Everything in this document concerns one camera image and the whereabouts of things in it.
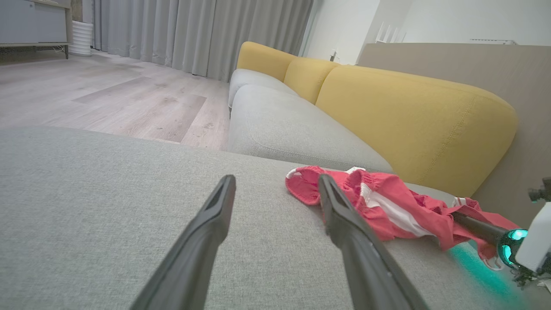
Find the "white wall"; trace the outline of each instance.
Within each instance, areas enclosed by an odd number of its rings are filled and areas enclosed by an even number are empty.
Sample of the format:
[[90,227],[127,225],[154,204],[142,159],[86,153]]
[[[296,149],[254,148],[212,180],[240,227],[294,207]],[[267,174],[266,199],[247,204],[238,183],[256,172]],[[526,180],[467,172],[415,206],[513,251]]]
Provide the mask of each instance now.
[[318,6],[312,31],[307,38],[306,57],[355,64],[363,47],[379,0],[324,0]]
[[515,40],[551,45],[550,0],[414,0],[404,42]]
[[375,43],[382,24],[384,24],[383,29],[385,31],[390,25],[392,28],[400,28],[399,33],[403,33],[402,25],[406,20],[412,3],[413,0],[381,0],[369,27],[368,34],[365,37],[364,44]]

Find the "white robot part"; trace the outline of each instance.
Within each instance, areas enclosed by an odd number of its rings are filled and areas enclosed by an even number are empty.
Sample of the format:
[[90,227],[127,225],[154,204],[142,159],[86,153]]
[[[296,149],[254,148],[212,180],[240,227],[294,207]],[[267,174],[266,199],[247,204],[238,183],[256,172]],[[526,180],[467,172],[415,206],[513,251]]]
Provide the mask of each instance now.
[[515,260],[522,266],[538,272],[551,252],[551,202],[546,202],[522,241]]

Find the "gray cabinet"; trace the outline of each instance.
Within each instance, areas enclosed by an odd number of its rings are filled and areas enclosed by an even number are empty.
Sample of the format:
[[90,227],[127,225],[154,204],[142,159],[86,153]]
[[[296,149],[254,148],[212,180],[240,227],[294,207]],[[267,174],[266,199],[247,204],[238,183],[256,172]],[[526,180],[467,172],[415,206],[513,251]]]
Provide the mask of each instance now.
[[1,0],[0,46],[66,45],[72,36],[71,9],[60,3]]

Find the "red cloth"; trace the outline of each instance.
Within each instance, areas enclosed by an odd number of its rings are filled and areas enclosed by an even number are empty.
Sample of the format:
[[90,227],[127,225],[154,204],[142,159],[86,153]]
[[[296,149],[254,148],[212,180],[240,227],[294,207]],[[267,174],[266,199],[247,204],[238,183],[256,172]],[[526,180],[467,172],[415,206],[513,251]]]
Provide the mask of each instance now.
[[[465,215],[505,229],[518,228],[513,222],[499,214],[482,211],[475,200],[466,198],[463,199],[466,202],[465,205],[447,207],[441,200],[433,199],[427,195],[419,195],[409,190],[404,182],[393,174],[369,173],[361,169],[347,173],[323,170],[320,167],[302,167],[291,171],[285,184],[291,194],[304,204],[319,205],[320,193],[317,182],[320,174],[329,174],[335,179],[358,213],[383,241],[392,240],[395,237],[417,238],[424,234],[434,235],[440,240],[442,250],[448,250],[456,244],[472,239],[478,244],[478,255],[484,260],[496,256],[495,247],[456,224],[453,221],[452,212],[460,211]],[[408,225],[411,225],[412,229],[399,227],[396,225],[397,215],[393,217],[391,215],[389,218],[383,207],[377,206],[377,201],[387,200],[390,201],[389,205],[397,208],[397,210],[391,209],[390,213],[393,214],[394,211],[397,211],[398,217],[401,215],[406,222],[409,219]]]

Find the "teal light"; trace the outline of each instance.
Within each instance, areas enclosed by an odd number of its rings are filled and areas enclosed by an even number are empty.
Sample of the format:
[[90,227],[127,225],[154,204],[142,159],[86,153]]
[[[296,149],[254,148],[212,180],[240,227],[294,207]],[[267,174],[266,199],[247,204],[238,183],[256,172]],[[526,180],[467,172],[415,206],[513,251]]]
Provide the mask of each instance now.
[[503,257],[505,258],[505,263],[512,265],[512,262],[509,260],[509,257],[511,257],[511,248],[508,245],[503,245],[501,247],[501,250],[503,251]]
[[520,240],[528,235],[528,231],[526,229],[515,229],[514,231],[509,232],[509,238],[513,240]]

